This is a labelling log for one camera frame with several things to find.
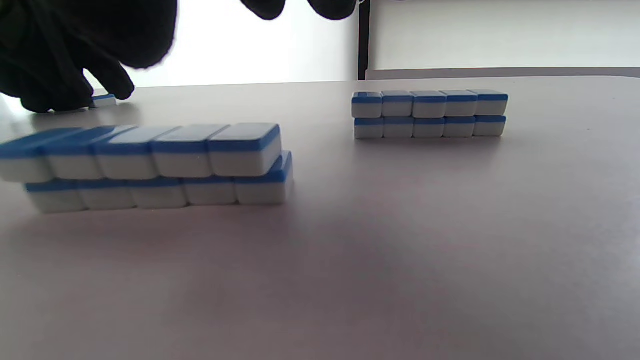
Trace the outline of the person's left hand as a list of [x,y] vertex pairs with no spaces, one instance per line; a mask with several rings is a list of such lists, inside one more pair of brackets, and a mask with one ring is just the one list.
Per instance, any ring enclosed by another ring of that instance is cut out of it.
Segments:
[[1,93],[34,113],[70,112],[94,104],[89,71],[108,94],[135,91],[121,64],[89,43],[42,0],[1,2]]

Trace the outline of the person's right hand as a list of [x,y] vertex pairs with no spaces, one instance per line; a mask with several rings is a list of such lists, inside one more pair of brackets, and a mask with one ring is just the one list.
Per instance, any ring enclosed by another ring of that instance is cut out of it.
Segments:
[[157,65],[174,43],[177,0],[51,0],[49,4],[129,68]]

